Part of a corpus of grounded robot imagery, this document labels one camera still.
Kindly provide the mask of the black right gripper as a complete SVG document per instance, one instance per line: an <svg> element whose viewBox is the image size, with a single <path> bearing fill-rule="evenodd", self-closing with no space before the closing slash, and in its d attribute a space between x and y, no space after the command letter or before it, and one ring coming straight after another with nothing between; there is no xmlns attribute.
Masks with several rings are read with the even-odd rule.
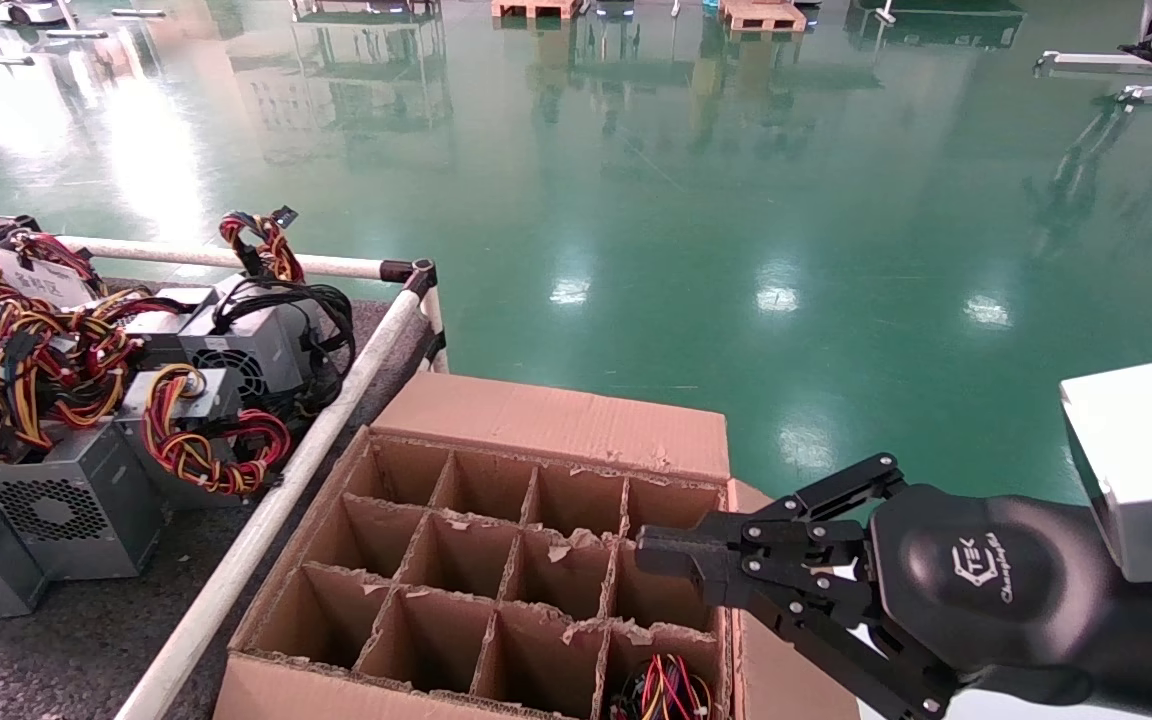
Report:
<svg viewBox="0 0 1152 720"><path fill-rule="evenodd" d="M748 612L884 719L942 719L955 675L1034 705L1152 717L1152 583L1123 577L1091 511L904 488L896 457L877 454L753 511L645 525L635 561ZM844 516L870 502L882 609L916 643L872 585L808 569L867 555L867 530Z"/></svg>

